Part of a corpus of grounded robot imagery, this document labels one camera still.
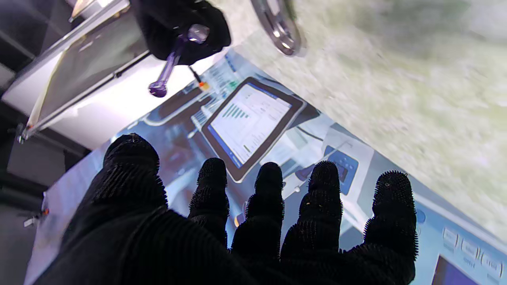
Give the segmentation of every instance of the metal clamp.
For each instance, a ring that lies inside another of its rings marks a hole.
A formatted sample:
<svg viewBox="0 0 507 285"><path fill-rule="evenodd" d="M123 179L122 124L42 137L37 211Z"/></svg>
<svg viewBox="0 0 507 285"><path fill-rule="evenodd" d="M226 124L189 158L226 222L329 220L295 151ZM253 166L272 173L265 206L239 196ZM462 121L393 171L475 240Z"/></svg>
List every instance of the metal clamp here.
<svg viewBox="0 0 507 285"><path fill-rule="evenodd" d="M278 6L272 9L268 1ZM301 48L301 37L287 11L285 0L251 0L251 2L262 27L276 48L286 56L295 55Z"/></svg>

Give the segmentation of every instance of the bar chart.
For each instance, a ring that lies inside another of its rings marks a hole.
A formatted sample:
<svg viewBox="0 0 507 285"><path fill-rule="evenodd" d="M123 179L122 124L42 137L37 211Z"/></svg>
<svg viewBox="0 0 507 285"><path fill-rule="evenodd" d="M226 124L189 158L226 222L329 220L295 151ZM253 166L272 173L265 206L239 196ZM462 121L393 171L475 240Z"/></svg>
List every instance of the bar chart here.
<svg viewBox="0 0 507 285"><path fill-rule="evenodd" d="M239 106L236 104L231 104L229 108L225 111L225 113L222 115L223 118L231 117L233 119L237 118L248 118L248 114Z"/></svg>

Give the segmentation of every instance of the cable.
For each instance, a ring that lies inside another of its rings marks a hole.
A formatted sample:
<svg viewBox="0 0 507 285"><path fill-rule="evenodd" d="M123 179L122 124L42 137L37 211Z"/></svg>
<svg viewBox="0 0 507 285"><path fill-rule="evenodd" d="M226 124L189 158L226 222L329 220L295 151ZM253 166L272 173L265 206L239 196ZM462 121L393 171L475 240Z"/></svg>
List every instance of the cable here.
<svg viewBox="0 0 507 285"><path fill-rule="evenodd" d="M201 83L202 82L201 77L197 74L197 72L195 72L195 70L190 65L189 69L194 74L195 80L197 80L198 83Z"/></svg>
<svg viewBox="0 0 507 285"><path fill-rule="evenodd" d="M318 136L316 136L316 135L313 135L313 134L311 134L311 133L309 133L309 132L305 131L305 130L304 130L304 129L302 129L300 126L296 126L296 128L297 128L298 130L302 131L303 133L305 133L307 136L310 136L310 137L312 137L312 138L314 138L314 139L317 139L317 140L319 140L319 141L324 141L322 138L320 138L320 137L318 137Z"/></svg>

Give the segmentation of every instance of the tablet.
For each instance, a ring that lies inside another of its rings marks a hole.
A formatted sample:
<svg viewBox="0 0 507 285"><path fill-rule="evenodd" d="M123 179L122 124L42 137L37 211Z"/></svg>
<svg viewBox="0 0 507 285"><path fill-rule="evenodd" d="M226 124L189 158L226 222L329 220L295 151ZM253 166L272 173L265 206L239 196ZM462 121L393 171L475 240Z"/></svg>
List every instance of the tablet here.
<svg viewBox="0 0 507 285"><path fill-rule="evenodd" d="M239 183L305 105L303 100L249 77L213 113L202 133Z"/></svg>

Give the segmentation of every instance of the blue screen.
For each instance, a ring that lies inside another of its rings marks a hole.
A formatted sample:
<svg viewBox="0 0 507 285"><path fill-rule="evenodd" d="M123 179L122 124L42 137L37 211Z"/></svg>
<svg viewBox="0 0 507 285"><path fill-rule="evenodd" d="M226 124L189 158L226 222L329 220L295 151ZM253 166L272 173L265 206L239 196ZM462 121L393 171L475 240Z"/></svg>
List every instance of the blue screen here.
<svg viewBox="0 0 507 285"><path fill-rule="evenodd" d="M431 285L478 285L461 270L439 256Z"/></svg>

